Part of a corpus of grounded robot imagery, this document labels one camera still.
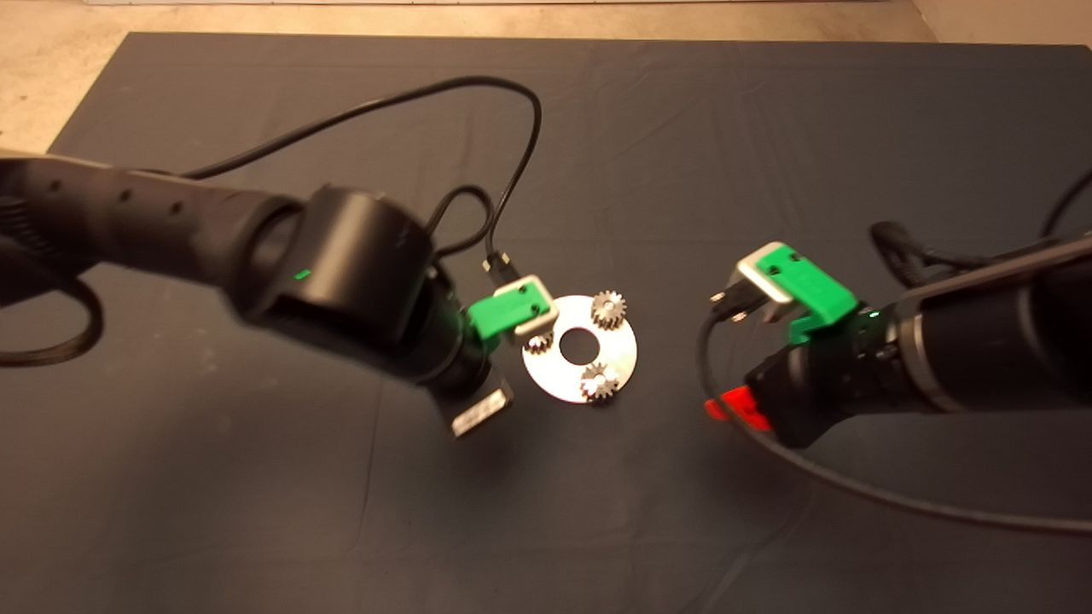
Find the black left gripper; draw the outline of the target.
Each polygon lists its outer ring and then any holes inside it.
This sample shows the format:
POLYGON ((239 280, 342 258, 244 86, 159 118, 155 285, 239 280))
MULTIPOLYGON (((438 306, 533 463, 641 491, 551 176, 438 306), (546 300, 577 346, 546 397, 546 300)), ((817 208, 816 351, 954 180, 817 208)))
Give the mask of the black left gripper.
POLYGON ((416 383, 432 398, 454 439, 467 438, 514 404, 511 385, 494 367, 492 350, 459 310, 435 310, 422 330, 416 383))

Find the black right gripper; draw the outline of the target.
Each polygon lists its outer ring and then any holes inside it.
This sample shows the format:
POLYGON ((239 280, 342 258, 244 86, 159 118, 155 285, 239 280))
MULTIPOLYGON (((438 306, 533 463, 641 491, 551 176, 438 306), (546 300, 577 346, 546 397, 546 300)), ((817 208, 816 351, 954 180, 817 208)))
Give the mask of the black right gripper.
POLYGON ((738 420, 778 442, 804 449, 843 420, 909 413, 921 394, 897 347, 891 310, 862 310, 787 345, 746 374, 746 385, 707 399, 707 416, 738 420))

